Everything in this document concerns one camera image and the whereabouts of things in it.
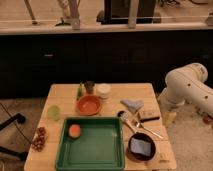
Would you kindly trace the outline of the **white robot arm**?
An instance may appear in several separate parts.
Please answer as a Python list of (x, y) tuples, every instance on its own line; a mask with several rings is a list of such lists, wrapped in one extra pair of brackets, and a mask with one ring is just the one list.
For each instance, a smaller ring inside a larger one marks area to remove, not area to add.
[(177, 116), (172, 109), (184, 105), (186, 101), (213, 118), (213, 88), (205, 84), (207, 78), (208, 71), (200, 63), (191, 63), (166, 74), (166, 87), (157, 98), (165, 126), (169, 126)]

